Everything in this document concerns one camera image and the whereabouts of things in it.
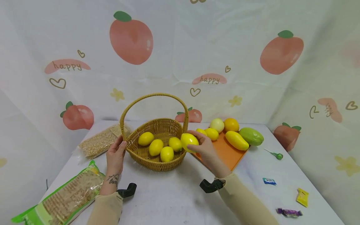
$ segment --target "wicker basket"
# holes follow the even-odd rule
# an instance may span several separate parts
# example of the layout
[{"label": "wicker basket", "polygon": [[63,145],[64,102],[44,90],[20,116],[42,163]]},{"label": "wicker basket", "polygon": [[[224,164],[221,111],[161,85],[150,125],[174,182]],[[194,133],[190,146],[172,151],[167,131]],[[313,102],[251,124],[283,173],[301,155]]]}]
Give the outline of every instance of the wicker basket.
[{"label": "wicker basket", "polygon": [[[182,104],[185,110],[185,119],[184,119],[183,127],[181,127],[181,124],[176,120],[169,118],[159,118],[144,123],[127,137],[124,131],[124,119],[126,113],[135,103],[152,96],[168,96],[178,100]],[[154,171],[169,171],[175,169],[181,164],[181,162],[183,161],[186,155],[186,151],[183,149],[181,152],[175,152],[174,160],[172,160],[171,162],[161,162],[160,156],[150,156],[149,146],[139,145],[138,139],[141,134],[145,132],[151,132],[155,136],[155,139],[160,139],[164,142],[164,147],[168,146],[168,142],[171,137],[177,137],[180,139],[181,135],[187,131],[188,121],[189,121],[189,112],[188,112],[188,108],[186,107],[183,101],[181,101],[178,97],[170,94],[153,93],[138,98],[124,110],[120,118],[120,129],[124,141],[127,141],[126,150],[129,152],[130,156],[136,162]]]}]

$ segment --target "hand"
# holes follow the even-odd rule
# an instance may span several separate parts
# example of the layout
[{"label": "hand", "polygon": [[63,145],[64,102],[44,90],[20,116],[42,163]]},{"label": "hand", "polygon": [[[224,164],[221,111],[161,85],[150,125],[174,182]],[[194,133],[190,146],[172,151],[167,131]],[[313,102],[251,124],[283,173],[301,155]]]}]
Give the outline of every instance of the hand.
[{"label": "hand", "polygon": [[218,160],[218,156],[216,154],[215,148],[212,145],[212,141],[206,135],[199,133],[197,131],[188,130],[189,134],[194,135],[198,140],[200,145],[187,145],[187,148],[197,152],[201,155],[201,160],[205,163],[206,166],[209,167],[212,161]]},{"label": "hand", "polygon": [[194,135],[199,140],[199,145],[189,144],[187,145],[187,148],[200,154],[201,160],[211,169],[215,177],[224,178],[231,174],[227,165],[225,165],[218,157],[209,137],[193,130],[188,130],[187,132]]},{"label": "hand", "polygon": [[107,174],[121,174],[123,169],[126,141],[122,141],[122,135],[110,146],[106,152],[106,162],[108,165]]}]

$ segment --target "purple candy wrapper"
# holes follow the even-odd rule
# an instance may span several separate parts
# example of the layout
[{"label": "purple candy wrapper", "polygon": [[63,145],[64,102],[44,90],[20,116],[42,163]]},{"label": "purple candy wrapper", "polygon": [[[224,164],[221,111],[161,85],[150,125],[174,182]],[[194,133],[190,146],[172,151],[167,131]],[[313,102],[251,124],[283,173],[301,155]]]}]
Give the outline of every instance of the purple candy wrapper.
[{"label": "purple candy wrapper", "polygon": [[299,217],[299,216],[302,216],[302,212],[301,211],[296,211],[296,210],[283,210],[282,208],[277,208],[276,212],[278,214],[283,214],[286,217]]}]

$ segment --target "beige sleeve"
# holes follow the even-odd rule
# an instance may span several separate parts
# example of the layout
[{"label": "beige sleeve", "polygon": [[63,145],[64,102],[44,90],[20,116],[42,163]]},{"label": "beige sleeve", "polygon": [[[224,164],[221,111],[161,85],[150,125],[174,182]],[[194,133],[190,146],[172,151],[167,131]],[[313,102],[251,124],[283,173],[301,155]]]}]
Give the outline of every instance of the beige sleeve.
[{"label": "beige sleeve", "polygon": [[118,192],[111,195],[98,195],[95,197],[93,211],[87,225],[117,225],[122,211],[122,197]]},{"label": "beige sleeve", "polygon": [[219,194],[239,221],[246,225],[279,225],[260,199],[247,189],[235,174],[220,180],[224,180],[225,184]]}]

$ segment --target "green packaging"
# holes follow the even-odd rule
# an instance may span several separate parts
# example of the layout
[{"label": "green packaging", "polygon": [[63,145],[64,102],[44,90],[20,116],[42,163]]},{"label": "green packaging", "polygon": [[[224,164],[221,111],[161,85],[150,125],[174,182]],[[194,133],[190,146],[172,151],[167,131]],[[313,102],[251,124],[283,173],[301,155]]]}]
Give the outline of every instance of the green packaging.
[{"label": "green packaging", "polygon": [[11,219],[26,225],[66,225],[86,209],[99,194],[105,175],[92,160],[78,175],[59,187],[41,203]]}]

